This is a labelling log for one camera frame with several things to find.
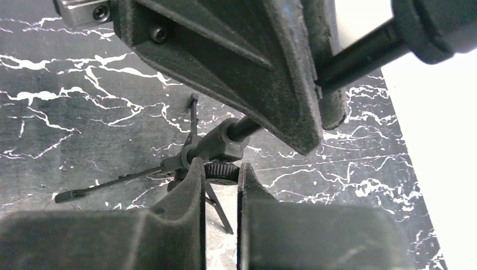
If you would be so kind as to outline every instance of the table surface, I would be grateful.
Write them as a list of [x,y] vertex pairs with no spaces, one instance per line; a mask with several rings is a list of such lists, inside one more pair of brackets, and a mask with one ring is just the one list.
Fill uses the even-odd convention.
[[[55,204],[55,194],[140,172],[175,155],[190,123],[194,92],[153,71],[114,35],[112,25],[71,31],[49,0],[0,8],[0,217],[18,210],[129,210],[166,194],[167,177],[143,177]],[[267,131],[243,161],[281,201],[365,205],[393,215],[416,267],[446,269],[380,71],[346,89],[349,117],[308,156]],[[199,94],[199,133],[228,117]],[[216,187],[236,225],[236,187]],[[234,269],[236,235],[207,208],[209,269]]]

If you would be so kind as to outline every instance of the screw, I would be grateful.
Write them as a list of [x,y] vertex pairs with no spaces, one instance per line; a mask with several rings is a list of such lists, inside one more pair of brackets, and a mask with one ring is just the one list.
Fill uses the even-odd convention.
[[109,9],[106,6],[98,6],[93,10],[93,18],[97,21],[105,21],[109,17]]
[[169,31],[166,27],[158,26],[151,29],[151,38],[156,43],[163,43],[167,39]]

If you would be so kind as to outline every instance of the small tripod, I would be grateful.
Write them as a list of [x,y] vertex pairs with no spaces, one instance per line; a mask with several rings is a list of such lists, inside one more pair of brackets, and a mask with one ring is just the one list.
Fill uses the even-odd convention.
[[191,110],[191,131],[181,151],[176,156],[168,157],[160,163],[159,167],[144,172],[123,175],[116,180],[98,186],[60,193],[55,196],[55,202],[63,203],[72,199],[78,199],[84,197],[86,193],[99,188],[156,173],[174,173],[174,180],[167,186],[167,191],[170,192],[185,179],[192,159],[200,157],[205,163],[205,192],[208,196],[205,198],[205,201],[215,208],[226,232],[233,234],[230,222],[211,184],[237,185],[240,168],[233,165],[232,162],[243,158],[244,148],[250,141],[249,137],[260,131],[262,127],[248,117],[244,117],[241,120],[228,118],[204,137],[199,136],[197,135],[198,100],[197,94],[193,93],[187,103],[187,107]]

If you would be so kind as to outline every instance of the textured black plastic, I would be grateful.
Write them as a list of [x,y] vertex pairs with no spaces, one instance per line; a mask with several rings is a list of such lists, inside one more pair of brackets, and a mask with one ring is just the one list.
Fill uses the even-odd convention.
[[242,163],[237,269],[415,269],[382,209],[278,202]]
[[76,190],[70,190],[70,191],[66,191],[66,192],[63,192],[63,193],[60,193],[60,194],[56,195],[55,196],[55,202],[57,204],[59,204],[59,203],[65,202],[65,201],[78,199],[80,197],[84,197],[84,194],[82,194],[82,193],[80,193]]
[[148,209],[23,211],[0,220],[0,269],[205,269],[200,159]]
[[168,157],[161,162],[161,166],[164,166],[165,172],[173,172],[184,167],[181,156]]
[[227,134],[230,126],[238,119],[228,118],[212,129],[202,138],[197,147],[187,153],[189,160],[199,156],[205,162],[213,160],[238,161],[244,156],[244,148],[249,144],[250,137],[241,142],[232,141]]
[[[314,32],[329,48],[329,10],[322,6],[313,12],[323,19]],[[112,8],[117,35],[154,69],[245,113],[300,154],[319,145],[316,71],[301,1],[124,0]],[[149,37],[158,26],[169,31],[162,44]],[[331,50],[320,55],[331,57]],[[327,98],[340,109],[326,114],[326,128],[344,118],[337,95]]]
[[167,192],[171,192],[173,189],[175,189],[180,184],[181,184],[181,181],[170,181],[167,184]]
[[[313,62],[316,67],[322,66],[342,49],[338,41],[335,1],[301,0],[301,2]],[[335,129],[344,122],[348,115],[346,100],[344,88],[326,91],[321,95],[319,113],[323,129]]]
[[454,53],[477,47],[477,0],[415,0],[414,5],[437,46]]
[[437,46],[432,35],[426,31],[422,18],[413,0],[393,0],[393,14],[396,31],[404,39],[412,52],[427,64],[437,64],[451,58],[454,53]]
[[236,185],[239,182],[240,167],[223,162],[212,162],[204,165],[205,179],[208,183],[224,186]]

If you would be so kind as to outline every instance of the black rod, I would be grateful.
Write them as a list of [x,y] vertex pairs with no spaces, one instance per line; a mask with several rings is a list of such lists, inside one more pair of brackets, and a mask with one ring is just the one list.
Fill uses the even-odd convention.
[[407,54],[409,49],[394,24],[388,20],[317,67],[316,83],[324,92],[334,91]]
[[228,137],[234,142],[242,142],[246,137],[261,131],[263,128],[255,121],[245,116],[227,130]]
[[193,93],[189,98],[188,107],[191,109],[191,134],[197,135],[197,101],[199,97]]
[[127,180],[135,179],[135,178],[138,178],[138,177],[141,177],[141,176],[147,176],[149,174],[155,174],[155,173],[158,173],[158,172],[162,172],[163,170],[164,170],[164,167],[159,166],[159,167],[156,167],[156,168],[145,170],[145,171],[140,172],[140,173],[126,174],[126,175],[118,177],[116,180],[109,181],[109,182],[106,182],[106,183],[103,183],[103,184],[99,184],[98,186],[83,188],[81,190],[69,190],[69,191],[57,194],[55,196],[55,202],[58,204],[58,203],[63,203],[65,201],[69,201],[69,200],[72,200],[72,199],[75,199],[75,198],[84,197],[86,195],[86,193],[88,193],[88,192],[98,190],[100,188],[104,188],[104,187],[107,187],[107,186],[112,186],[112,185],[115,185],[115,184],[118,184],[118,183],[122,183],[122,182],[125,182]]

